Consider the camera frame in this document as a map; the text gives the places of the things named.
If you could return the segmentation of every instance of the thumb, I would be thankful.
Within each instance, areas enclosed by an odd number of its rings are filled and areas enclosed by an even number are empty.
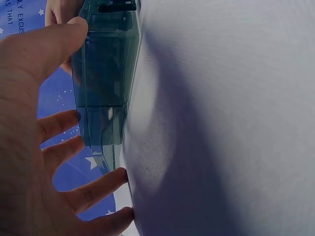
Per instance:
[[[87,22],[75,17],[68,24],[51,25],[0,41],[0,66],[20,70],[40,85],[83,44]]]

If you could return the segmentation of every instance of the white surface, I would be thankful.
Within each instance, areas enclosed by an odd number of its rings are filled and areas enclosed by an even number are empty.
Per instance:
[[[314,12],[143,0],[124,144],[142,236],[315,234]]]

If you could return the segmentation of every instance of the white star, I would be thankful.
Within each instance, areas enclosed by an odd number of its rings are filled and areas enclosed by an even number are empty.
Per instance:
[[[44,10],[40,9],[39,12],[38,12],[38,14],[39,14],[39,15],[44,15],[44,14],[45,14],[45,13],[44,13]]]
[[[86,157],[85,159],[87,159],[91,163],[90,170],[94,169],[97,166],[97,163],[93,157]]]
[[[108,213],[106,215],[111,215],[114,214],[114,212],[111,212],[110,210],[108,210]]]

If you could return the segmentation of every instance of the transparent plastic container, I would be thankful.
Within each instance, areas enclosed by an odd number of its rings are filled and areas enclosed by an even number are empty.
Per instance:
[[[89,25],[84,45],[71,57],[81,135],[87,146],[119,145],[140,41],[136,4],[86,0],[79,16]]]

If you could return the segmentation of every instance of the blue background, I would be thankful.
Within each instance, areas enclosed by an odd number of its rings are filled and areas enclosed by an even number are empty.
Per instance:
[[[20,30],[29,31],[44,27],[45,7],[45,0],[0,0],[0,38],[19,33]],[[41,86],[38,117],[71,109],[75,109],[72,78],[59,68]],[[42,148],[79,134],[79,126],[76,126],[43,143]],[[102,176],[99,167],[95,166],[95,162],[89,157],[92,157],[92,153],[90,148],[86,147],[80,154],[61,166],[53,180],[55,187],[60,191],[68,191]],[[113,195],[110,195],[79,216],[83,220],[90,220],[115,210],[115,200]]]

